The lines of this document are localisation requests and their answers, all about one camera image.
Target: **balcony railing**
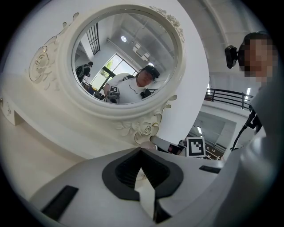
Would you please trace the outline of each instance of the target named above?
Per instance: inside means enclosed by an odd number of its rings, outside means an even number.
[[[249,104],[252,98],[252,95],[247,95],[245,93],[210,88],[207,90],[204,100],[211,102],[223,102],[249,110]]]

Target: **round mirror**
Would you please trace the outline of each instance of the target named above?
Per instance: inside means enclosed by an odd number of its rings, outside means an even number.
[[[170,35],[144,15],[123,13],[94,21],[79,39],[75,79],[102,102],[141,101],[156,94],[175,69]]]

